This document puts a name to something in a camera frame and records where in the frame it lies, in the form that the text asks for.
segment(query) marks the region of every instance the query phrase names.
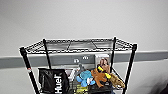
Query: white wall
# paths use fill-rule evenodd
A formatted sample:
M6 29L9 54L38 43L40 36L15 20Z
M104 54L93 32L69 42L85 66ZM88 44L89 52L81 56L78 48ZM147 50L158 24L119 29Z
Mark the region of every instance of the white wall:
M0 58L20 57L19 47L43 38L116 36L138 43L138 51L168 50L167 5L167 0L0 0ZM156 82L163 87L166 66L167 60L135 63L127 94L153 94ZM0 70L2 94L33 94L23 70Z

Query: metal pole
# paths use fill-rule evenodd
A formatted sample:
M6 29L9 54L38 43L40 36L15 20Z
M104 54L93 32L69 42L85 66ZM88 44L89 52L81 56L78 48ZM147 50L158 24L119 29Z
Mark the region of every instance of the metal pole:
M24 47L20 48L20 53L21 53L21 55L22 55L22 57L24 59L24 62L25 62L25 65L27 67L27 70L28 70L31 82L32 82L33 87L34 87L34 90L35 90L36 94L40 94L39 91L38 91L38 88L37 88L37 84L36 84L36 81L35 81L35 78L34 78L34 75L33 75L33 72L32 72L31 66L30 66L30 63L29 63L29 60L27 58L27 52L24 49Z
M44 48L45 48L45 52L46 52L46 56L47 56L48 66L51 69L51 62L50 62L50 58L49 58L49 55L48 55L48 50L47 50L46 40L45 39L43 39L43 43L44 43Z
M125 88L123 89L122 94L125 94L125 92L127 90L127 84L128 84L128 80L129 80L129 76L130 76L130 72L131 72L131 67L133 64L136 50L137 50L137 44L134 44L132 47L132 53L131 53L131 57L130 57L130 61L129 61L128 69L127 69L127 74L126 74L126 79L125 79Z
M112 50L112 54L111 54L111 67L110 67L110 72L112 72L112 66L113 66L113 63L114 63L115 43L116 43L116 37L114 37L114 40L113 40L113 50Z

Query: white lettering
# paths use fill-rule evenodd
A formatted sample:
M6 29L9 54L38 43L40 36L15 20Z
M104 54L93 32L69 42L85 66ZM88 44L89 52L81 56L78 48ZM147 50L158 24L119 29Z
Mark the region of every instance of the white lettering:
M74 63L79 63L79 59L74 59Z
M83 59L89 59L89 57L88 56L83 56Z
M56 87L55 87L55 93L56 94L62 94L62 85L61 85L61 77L57 76L56 74L54 75L55 82L56 82Z

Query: yellow item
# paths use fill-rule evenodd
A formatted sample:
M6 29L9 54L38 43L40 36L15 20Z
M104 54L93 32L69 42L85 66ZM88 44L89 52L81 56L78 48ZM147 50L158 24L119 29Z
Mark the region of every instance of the yellow item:
M98 69L101 70L101 71L103 71L103 69L100 66L98 67Z
M111 76L110 76L108 73L105 73L105 75L106 75L106 77L107 77L108 79L111 78Z

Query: wire shelf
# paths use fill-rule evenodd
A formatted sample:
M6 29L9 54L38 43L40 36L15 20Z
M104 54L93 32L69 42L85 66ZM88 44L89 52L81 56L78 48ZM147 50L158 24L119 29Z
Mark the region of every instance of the wire shelf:
M105 52L113 50L114 39L84 39L84 40L46 40L48 54ZM116 39L114 51L131 50L132 44ZM28 54L46 54L44 42L40 41L25 48Z

